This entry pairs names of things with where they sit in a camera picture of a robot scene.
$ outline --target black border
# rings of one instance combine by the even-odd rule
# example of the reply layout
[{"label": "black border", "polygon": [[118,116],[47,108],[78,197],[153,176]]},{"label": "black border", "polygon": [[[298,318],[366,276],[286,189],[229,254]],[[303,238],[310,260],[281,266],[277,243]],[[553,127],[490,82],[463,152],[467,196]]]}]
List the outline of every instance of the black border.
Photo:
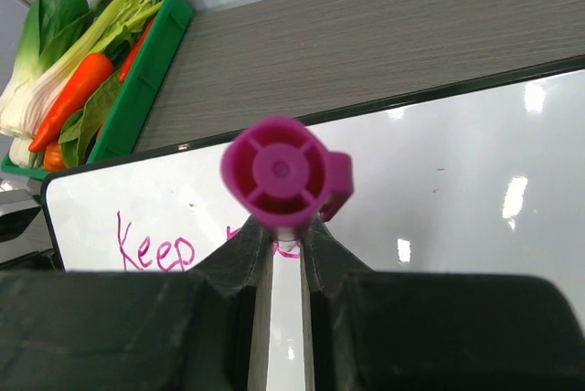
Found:
[{"label": "black border", "polygon": [[[325,122],[333,122],[335,120],[356,117],[358,115],[369,114],[372,112],[378,112],[383,110],[390,110],[401,106],[423,103],[425,101],[445,99],[447,97],[457,96],[460,94],[467,94],[479,90],[488,90],[491,88],[503,87],[505,85],[510,85],[512,83],[525,82],[532,79],[541,79],[549,76],[568,73],[571,71],[577,71],[580,69],[585,69],[585,55],[576,56],[573,58],[565,58],[553,62],[547,62],[544,64],[539,64],[523,69],[514,69],[511,71],[505,71],[503,73],[484,76],[481,78],[464,80],[461,82],[456,82],[435,88],[429,88],[426,90],[420,90],[406,94],[399,94],[397,96],[390,96],[384,99],[367,101],[365,103],[345,106],[343,108],[336,108],[330,111],[317,112],[314,114],[309,114],[300,117],[299,120],[307,126]],[[58,258],[58,263],[60,267],[63,268],[63,260],[59,252],[59,246],[57,245],[57,241],[55,238],[53,224],[51,223],[50,215],[48,214],[47,209],[46,191],[51,181],[72,174],[81,174],[85,172],[90,172],[92,170],[102,169],[105,167],[112,167],[115,165],[121,165],[126,163],[135,163],[143,160],[148,160],[151,158],[156,158],[159,156],[170,155],[173,153],[192,151],[195,149],[201,149],[203,147],[209,147],[214,144],[229,143],[241,131],[242,130],[226,132],[220,135],[213,135],[191,142],[173,144],[170,146],[153,149],[152,151],[133,153],[131,155],[124,156],[121,158],[104,160],[95,164],[88,164],[82,167],[75,167],[54,174],[49,174],[47,178],[45,178],[41,186],[41,206],[43,209],[45,220],[47,221],[48,233],[51,237],[51,244],[53,246],[53,249],[55,249],[55,254]]]}]

